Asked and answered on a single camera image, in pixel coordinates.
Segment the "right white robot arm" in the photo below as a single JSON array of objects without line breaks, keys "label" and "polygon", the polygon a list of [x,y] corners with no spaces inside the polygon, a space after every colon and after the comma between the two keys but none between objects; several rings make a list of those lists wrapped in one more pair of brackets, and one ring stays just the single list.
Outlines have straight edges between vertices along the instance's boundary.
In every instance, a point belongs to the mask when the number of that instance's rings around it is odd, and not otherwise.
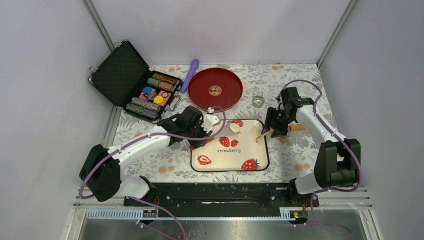
[{"label": "right white robot arm", "polygon": [[301,205],[308,194],[334,187],[347,187],[360,180],[361,145],[356,139],[347,139],[317,112],[310,97],[300,97],[296,87],[283,88],[278,107],[269,107],[261,134],[271,138],[286,137],[293,122],[303,125],[318,147],[314,170],[289,182],[287,201]]}]

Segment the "metal spatula orange handle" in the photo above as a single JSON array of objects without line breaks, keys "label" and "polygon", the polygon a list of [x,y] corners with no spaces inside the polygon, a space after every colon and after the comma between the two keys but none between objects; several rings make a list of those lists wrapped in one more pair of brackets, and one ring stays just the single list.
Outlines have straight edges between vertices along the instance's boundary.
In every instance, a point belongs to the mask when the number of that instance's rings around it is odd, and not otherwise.
[{"label": "metal spatula orange handle", "polygon": [[193,151],[195,149],[204,147],[205,145],[211,143],[214,140],[219,140],[224,137],[231,137],[233,135],[237,136],[239,133],[235,134],[230,131],[229,129],[230,123],[233,123],[233,122],[231,121],[226,121],[225,123],[220,122],[219,124],[217,124],[211,129],[210,134],[207,136],[208,139],[200,141],[199,144],[197,144],[196,146],[190,145],[189,149]]}]

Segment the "round red lacquer plate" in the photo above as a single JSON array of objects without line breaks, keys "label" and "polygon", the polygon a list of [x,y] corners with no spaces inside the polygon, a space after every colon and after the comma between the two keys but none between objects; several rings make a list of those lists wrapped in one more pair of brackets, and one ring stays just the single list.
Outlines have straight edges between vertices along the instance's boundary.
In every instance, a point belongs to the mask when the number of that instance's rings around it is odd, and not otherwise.
[{"label": "round red lacquer plate", "polygon": [[232,71],[219,67],[207,68],[190,80],[187,94],[191,102],[201,110],[220,106],[225,111],[241,99],[244,88],[240,78]]}]

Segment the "small dough piece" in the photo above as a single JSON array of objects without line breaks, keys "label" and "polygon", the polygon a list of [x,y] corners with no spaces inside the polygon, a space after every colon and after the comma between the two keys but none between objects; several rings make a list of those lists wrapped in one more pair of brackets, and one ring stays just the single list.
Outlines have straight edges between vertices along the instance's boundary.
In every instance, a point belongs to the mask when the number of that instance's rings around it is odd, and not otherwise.
[{"label": "small dough piece", "polygon": [[253,138],[253,142],[256,145],[259,145],[259,146],[261,146],[263,144],[264,139],[265,139],[265,135],[262,134],[262,130],[263,130],[262,128],[253,126],[249,131],[249,134]]}]

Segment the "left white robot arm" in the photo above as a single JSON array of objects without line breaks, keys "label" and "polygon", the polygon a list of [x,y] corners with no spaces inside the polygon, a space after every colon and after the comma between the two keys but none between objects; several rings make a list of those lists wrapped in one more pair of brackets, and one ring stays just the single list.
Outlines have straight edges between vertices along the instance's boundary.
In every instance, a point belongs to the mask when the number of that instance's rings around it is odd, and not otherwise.
[{"label": "left white robot arm", "polygon": [[143,176],[128,176],[123,171],[135,161],[153,152],[186,140],[194,148],[203,147],[225,128],[227,116],[215,105],[203,113],[194,106],[182,113],[161,119],[151,130],[121,144],[93,146],[86,157],[79,177],[80,199],[95,198],[99,202],[114,196],[136,197],[144,206],[152,204],[155,192]]}]

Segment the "wooden dough roller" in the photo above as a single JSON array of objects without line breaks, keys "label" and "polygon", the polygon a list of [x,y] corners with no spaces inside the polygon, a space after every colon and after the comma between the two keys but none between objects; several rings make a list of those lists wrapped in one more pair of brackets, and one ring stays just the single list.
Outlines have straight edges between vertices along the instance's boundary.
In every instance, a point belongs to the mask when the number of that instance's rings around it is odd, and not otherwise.
[{"label": "wooden dough roller", "polygon": [[[300,123],[292,123],[292,124],[288,125],[288,128],[287,129],[288,129],[288,133],[287,134],[289,134],[289,132],[293,132],[293,131],[304,131],[306,128],[302,124],[300,124]],[[273,133],[273,131],[274,130],[271,129],[267,133],[267,135],[269,136],[269,138],[270,138],[271,134]],[[287,138],[287,136],[286,137],[277,137],[277,139],[284,140],[284,139]]]}]

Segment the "strawberry pattern white tray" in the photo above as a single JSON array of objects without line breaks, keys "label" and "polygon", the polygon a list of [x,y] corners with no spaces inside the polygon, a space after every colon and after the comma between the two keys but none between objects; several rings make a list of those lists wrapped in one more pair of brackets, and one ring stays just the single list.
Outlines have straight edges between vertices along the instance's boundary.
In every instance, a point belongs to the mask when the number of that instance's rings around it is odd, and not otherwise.
[{"label": "strawberry pattern white tray", "polygon": [[262,145],[254,143],[252,127],[263,129],[258,119],[230,119],[240,126],[240,133],[222,137],[191,150],[191,167],[197,172],[263,171],[270,164],[266,137]]}]

